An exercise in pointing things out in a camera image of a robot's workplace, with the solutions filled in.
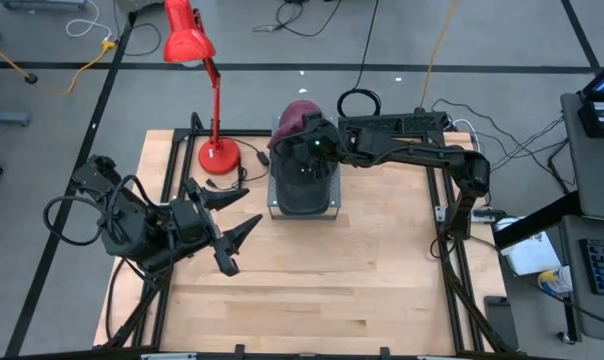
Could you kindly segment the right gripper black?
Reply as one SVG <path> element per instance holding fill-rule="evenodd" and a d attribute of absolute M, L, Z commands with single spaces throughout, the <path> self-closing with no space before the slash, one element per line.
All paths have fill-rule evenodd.
<path fill-rule="evenodd" d="M 273 143 L 276 155 L 294 155 L 310 164 L 313 161 L 340 163 L 344 159 L 342 135 L 336 126 L 324 119 L 319 113 L 303 117 L 303 131 L 291 138 L 282 138 Z M 332 167 L 309 168 L 312 181 L 331 179 Z"/>

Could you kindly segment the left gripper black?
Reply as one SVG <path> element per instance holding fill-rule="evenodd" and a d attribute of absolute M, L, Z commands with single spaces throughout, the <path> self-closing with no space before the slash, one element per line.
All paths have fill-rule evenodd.
<path fill-rule="evenodd" d="M 193 178 L 186 179 L 183 186 L 187 198 L 171 203 L 171 263 L 210 246 L 219 271 L 227 276 L 238 274 L 239 268 L 232 256 L 239 253 L 240 247 L 263 216 L 255 215 L 230 230 L 221 231 L 211 212 L 228 207 L 250 190 L 209 191 Z"/>

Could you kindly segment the dark grey cap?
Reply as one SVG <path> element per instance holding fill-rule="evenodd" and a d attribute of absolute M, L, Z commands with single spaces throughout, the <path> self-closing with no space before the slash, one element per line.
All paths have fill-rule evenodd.
<path fill-rule="evenodd" d="M 309 168 L 332 167 L 337 163 L 297 160 L 294 155 L 276 155 L 271 149 L 271 175 L 276 183 L 276 196 L 285 215 L 315 215 L 324 213 L 330 205 L 331 179 L 312 181 Z"/>

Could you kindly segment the maroon cap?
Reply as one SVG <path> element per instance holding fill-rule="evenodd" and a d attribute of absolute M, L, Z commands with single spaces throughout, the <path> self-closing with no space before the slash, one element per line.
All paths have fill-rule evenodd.
<path fill-rule="evenodd" d="M 316 113 L 322 113 L 322 111 L 312 101 L 296 100 L 289 104 L 281 114 L 278 127 L 267 147 L 272 149 L 281 138 L 302 132 L 304 130 L 303 117 Z"/>

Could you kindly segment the grey metal mesh rack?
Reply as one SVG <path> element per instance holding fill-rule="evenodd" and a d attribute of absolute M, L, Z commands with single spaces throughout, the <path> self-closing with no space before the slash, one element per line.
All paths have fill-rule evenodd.
<path fill-rule="evenodd" d="M 296 134 L 292 134 L 283 138 L 291 138 Z M 330 195 L 330 205 L 328 209 L 322 214 L 315 215 L 285 215 L 279 208 L 278 199 L 276 196 L 276 183 L 275 179 L 271 175 L 271 164 L 268 175 L 268 200 L 267 206 L 269 207 L 269 211 L 271 213 L 272 219 L 335 219 L 337 214 L 339 213 L 339 209 L 341 206 L 341 190 L 340 190 L 340 168 L 337 163 L 337 170 L 333 175 L 331 181 L 331 195 Z"/>

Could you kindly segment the black perforated tray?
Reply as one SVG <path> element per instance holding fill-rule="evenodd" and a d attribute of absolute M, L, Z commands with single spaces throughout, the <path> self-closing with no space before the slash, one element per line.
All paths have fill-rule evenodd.
<path fill-rule="evenodd" d="M 408 135 L 442 130 L 446 121 L 447 114 L 445 112 L 371 115 L 341 117 L 338 119 L 338 128 L 341 131 L 367 128 L 388 134 Z"/>

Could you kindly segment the red desk lamp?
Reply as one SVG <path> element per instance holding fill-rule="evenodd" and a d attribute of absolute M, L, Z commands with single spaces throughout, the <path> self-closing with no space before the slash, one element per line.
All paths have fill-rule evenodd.
<path fill-rule="evenodd" d="M 200 147 L 199 164 L 208 174 L 228 174 L 239 165 L 240 151 L 233 140 L 220 137 L 221 75 L 213 60 L 216 50 L 205 33 L 199 10 L 189 0 L 165 0 L 165 11 L 170 33 L 164 45 L 164 61 L 201 61 L 213 89 L 212 135 Z"/>

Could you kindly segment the small grey adapter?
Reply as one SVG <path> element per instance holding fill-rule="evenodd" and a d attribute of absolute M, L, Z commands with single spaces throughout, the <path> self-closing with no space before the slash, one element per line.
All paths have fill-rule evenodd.
<path fill-rule="evenodd" d="M 480 207 L 472 211 L 471 221 L 473 223 L 494 224 L 507 216 L 508 214 L 504 210 Z"/>

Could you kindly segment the black flat bar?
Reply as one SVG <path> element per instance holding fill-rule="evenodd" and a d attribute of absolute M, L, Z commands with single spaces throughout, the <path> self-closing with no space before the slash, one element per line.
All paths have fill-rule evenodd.
<path fill-rule="evenodd" d="M 580 216 L 582 214 L 579 193 L 578 191 L 573 191 L 495 232 L 495 245 L 500 250 L 508 248 L 549 227 L 555 226 L 564 216 Z"/>

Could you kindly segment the white paper sheet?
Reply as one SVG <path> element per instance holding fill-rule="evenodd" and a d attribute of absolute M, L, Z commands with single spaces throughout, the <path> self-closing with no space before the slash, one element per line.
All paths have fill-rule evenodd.
<path fill-rule="evenodd" d="M 536 274 L 561 266 L 560 259 L 545 231 L 506 247 L 500 253 L 517 275 Z"/>

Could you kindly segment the white yellow bottle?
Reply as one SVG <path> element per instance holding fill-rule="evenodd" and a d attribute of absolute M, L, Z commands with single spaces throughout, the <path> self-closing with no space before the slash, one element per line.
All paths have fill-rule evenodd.
<path fill-rule="evenodd" d="M 539 287 L 550 294 L 564 294 L 573 291 L 571 270 L 569 266 L 562 266 L 553 270 L 546 270 L 537 276 Z"/>

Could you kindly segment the grey cart top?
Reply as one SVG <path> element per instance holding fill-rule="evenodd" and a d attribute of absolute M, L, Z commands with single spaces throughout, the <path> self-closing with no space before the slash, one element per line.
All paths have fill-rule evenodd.
<path fill-rule="evenodd" d="M 587 136 L 578 116 L 582 102 L 577 94 L 562 94 L 560 103 L 582 212 L 604 219 L 604 138 Z"/>

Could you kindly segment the black box device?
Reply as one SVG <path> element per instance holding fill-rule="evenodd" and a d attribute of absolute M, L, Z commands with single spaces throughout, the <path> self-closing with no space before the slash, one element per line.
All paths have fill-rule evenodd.
<path fill-rule="evenodd" d="M 604 101 L 587 101 L 578 116 L 588 137 L 604 138 Z"/>

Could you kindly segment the grey desk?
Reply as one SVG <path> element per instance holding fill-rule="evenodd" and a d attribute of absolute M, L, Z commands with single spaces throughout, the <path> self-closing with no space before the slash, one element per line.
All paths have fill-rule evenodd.
<path fill-rule="evenodd" d="M 573 291 L 565 299 L 567 326 L 578 337 L 604 340 L 604 295 L 591 291 L 579 241 L 604 240 L 604 221 L 566 216 L 559 225 L 561 262 L 570 267 Z"/>

